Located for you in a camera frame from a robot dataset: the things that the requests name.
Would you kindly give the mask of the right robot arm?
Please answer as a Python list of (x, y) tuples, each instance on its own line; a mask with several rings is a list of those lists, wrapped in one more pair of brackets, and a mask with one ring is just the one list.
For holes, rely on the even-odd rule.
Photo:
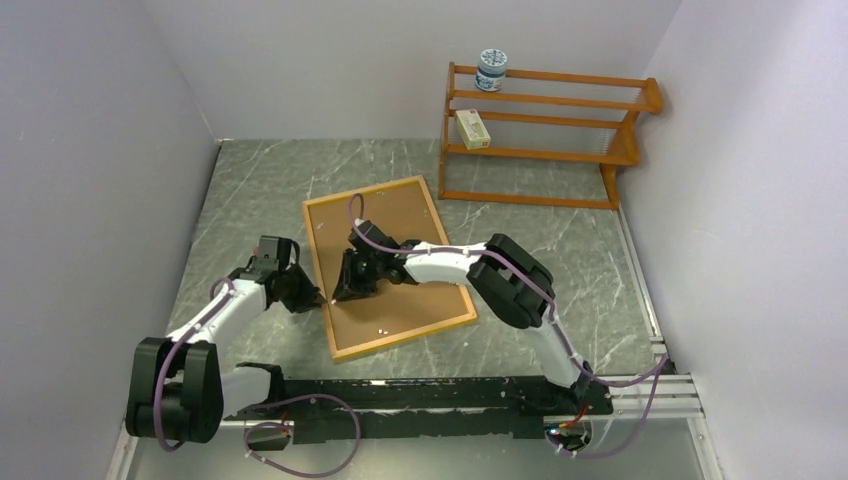
[(524, 332), (551, 384), (550, 402), (572, 415), (588, 401), (587, 363), (565, 339), (551, 272), (511, 237), (495, 234), (466, 246), (396, 242), (370, 221), (356, 220), (331, 301), (372, 297), (381, 280), (395, 285), (470, 286), (506, 325)]

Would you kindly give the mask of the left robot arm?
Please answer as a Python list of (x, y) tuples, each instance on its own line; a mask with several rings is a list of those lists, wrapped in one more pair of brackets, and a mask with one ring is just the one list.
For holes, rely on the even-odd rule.
[(133, 356), (124, 427), (172, 452), (207, 443), (221, 421), (248, 409), (262, 420), (286, 406), (280, 366), (243, 362), (221, 370), (221, 357), (249, 322), (273, 304), (291, 313), (322, 306), (324, 298), (300, 265), (300, 246), (263, 235), (247, 264), (216, 280), (208, 304), (165, 337), (147, 337)]

